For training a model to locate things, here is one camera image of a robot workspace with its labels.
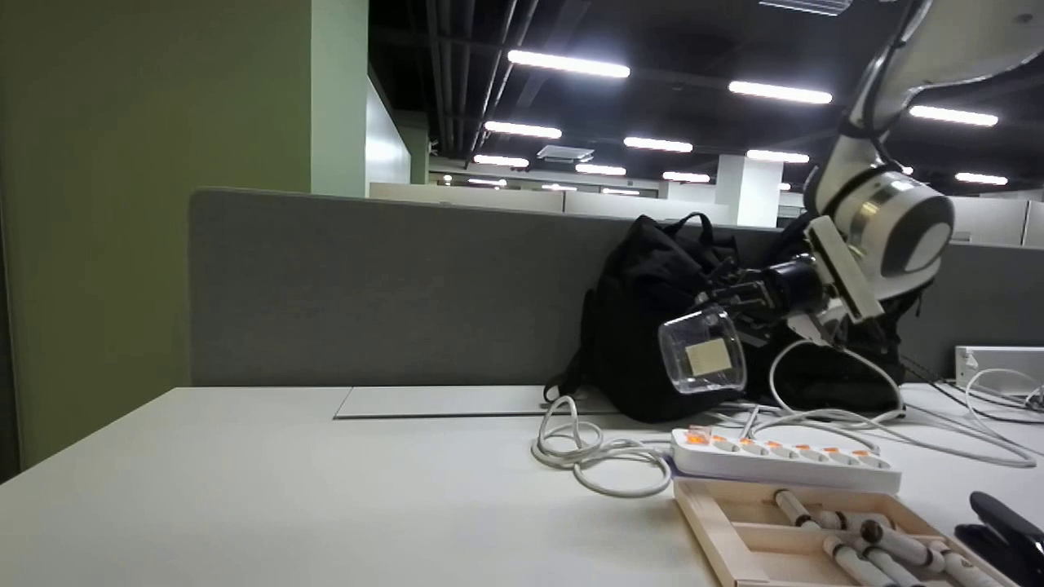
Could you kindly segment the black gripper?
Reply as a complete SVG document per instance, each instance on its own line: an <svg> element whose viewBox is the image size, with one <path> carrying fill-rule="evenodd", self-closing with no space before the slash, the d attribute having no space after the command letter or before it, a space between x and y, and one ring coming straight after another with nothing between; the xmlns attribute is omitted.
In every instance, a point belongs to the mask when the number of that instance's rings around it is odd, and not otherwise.
<svg viewBox="0 0 1044 587"><path fill-rule="evenodd" d="M745 327L775 327L826 307L826 281L809 253L729 272L710 292Z"/></svg>

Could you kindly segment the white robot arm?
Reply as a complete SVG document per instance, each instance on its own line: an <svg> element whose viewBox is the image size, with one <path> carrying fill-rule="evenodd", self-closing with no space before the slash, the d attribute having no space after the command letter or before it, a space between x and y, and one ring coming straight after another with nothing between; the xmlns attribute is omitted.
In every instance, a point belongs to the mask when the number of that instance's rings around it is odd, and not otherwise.
<svg viewBox="0 0 1044 587"><path fill-rule="evenodd" d="M926 286L952 240L952 202L890 151L926 90L1008 74L1044 53L1044 0L912 0L863 68L826 167L804 186L803 249L727 273L708 302L729 318L863 323Z"/></svg>

